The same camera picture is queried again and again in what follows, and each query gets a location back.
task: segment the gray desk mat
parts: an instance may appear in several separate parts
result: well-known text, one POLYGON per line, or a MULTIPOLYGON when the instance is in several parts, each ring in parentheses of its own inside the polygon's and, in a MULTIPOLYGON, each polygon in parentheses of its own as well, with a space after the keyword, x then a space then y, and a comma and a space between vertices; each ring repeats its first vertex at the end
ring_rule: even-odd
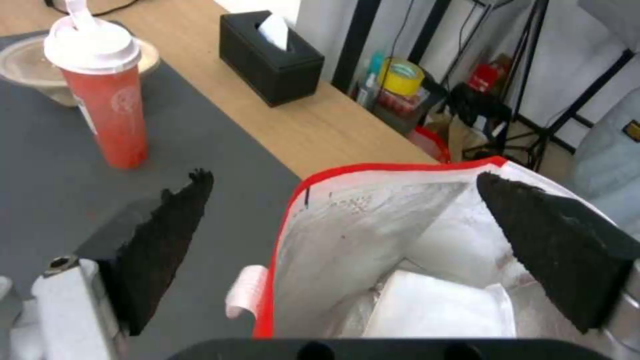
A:
MULTIPOLYGON (((35 35, 0 38, 0 49, 35 35)), ((225 317, 225 296, 245 265, 268 265, 299 179, 163 63, 143 83, 149 155, 109 168, 78 109, 0 80, 0 274, 31 297, 55 256, 72 252, 128 202, 179 189, 196 167, 216 178, 205 216, 129 359, 166 359, 211 338, 250 336, 253 318, 225 317)))

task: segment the wooden desk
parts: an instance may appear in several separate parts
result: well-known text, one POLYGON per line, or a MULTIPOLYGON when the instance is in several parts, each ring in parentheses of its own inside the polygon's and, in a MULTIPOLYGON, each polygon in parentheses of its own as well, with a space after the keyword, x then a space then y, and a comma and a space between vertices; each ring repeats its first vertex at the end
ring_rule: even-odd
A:
MULTIPOLYGON (((123 3, 88 2, 94 11, 123 3)), ((312 97, 269 108, 218 57, 225 12, 213 0, 141 0, 105 19, 152 42, 164 61, 300 177, 352 163, 435 162, 323 81, 312 97)), ((42 0, 0 1, 0 36, 49 29, 60 17, 42 0)))

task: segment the red paper cup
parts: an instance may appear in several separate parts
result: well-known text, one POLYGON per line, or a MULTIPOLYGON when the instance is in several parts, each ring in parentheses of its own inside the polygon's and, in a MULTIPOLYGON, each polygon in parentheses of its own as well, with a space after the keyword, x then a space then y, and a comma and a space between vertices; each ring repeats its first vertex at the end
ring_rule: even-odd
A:
POLYGON ((140 47, 126 29, 86 8, 70 12, 51 27, 45 56, 62 70, 107 163, 138 167, 147 158, 140 47))
POLYGON ((109 75, 62 74, 107 163, 139 166, 147 158, 147 135, 138 67, 109 75))

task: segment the white bag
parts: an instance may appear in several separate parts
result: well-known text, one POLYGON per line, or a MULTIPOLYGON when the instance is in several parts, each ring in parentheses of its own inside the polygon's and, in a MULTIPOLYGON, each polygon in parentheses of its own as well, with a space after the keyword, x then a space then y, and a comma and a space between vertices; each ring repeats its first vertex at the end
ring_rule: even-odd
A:
MULTIPOLYGON (((256 337, 335 336, 332 329, 345 313, 370 313, 376 285, 402 268, 476 288, 501 284, 511 295, 518 337, 581 337, 513 257, 478 194, 476 177, 482 172, 577 198, 498 157, 327 170, 295 191, 270 268, 241 277, 227 298, 228 310, 252 310, 256 337)), ((365 323, 366 315, 358 321, 365 323)))

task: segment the red object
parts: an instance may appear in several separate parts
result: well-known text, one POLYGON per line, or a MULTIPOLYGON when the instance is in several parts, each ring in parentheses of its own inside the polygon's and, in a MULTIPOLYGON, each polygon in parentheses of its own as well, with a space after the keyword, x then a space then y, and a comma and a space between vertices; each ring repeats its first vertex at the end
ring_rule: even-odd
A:
POLYGON ((365 172, 372 170, 382 170, 382 171, 437 171, 437 170, 463 170, 463 169, 472 169, 477 167, 482 167, 484 165, 495 165, 497 167, 502 167, 507 163, 507 160, 501 158, 499 156, 494 156, 491 158, 475 160, 475 161, 466 161, 462 163, 452 163, 452 164, 384 164, 384 163, 365 163, 365 164, 356 164, 356 165, 348 165, 345 167, 332 168, 329 170, 325 170, 323 172, 319 172, 314 174, 306 180, 304 180, 298 187, 294 190, 293 195, 289 199, 289 205, 284 213, 284 217, 282 223, 280 224, 280 230, 278 232, 278 236, 276 237, 276 243, 273 248, 273 253, 271 255, 271 266, 269 267, 269 272, 267 274, 267 283, 264 289, 264 294, 260 298, 260 302, 257 307, 257 316, 255 321, 255 326, 253 328, 253 337, 254 338, 272 338, 273 337, 273 281, 275 279, 275 270, 276 270, 276 260, 278 255, 278 243, 280 241, 280 235, 284 229, 285 221, 289 218, 289 212, 291 210, 291 206, 294 201, 300 196, 301 193, 309 189, 311 186, 321 183, 324 180, 330 179, 332 177, 337 177, 344 174, 350 174, 353 172, 365 172))
POLYGON ((382 89, 378 97, 378 104, 393 111, 400 116, 407 116, 415 110, 426 98, 424 92, 418 92, 413 96, 402 96, 393 94, 387 89, 382 89))
POLYGON ((500 78, 500 70, 495 65, 481 64, 468 81, 469 87, 479 92, 490 91, 500 78))
POLYGON ((418 126, 409 133, 407 139, 439 163, 448 164, 451 162, 449 147, 436 133, 418 126))
POLYGON ((138 67, 117 74, 62 70, 109 165, 128 169, 147 158, 138 67))

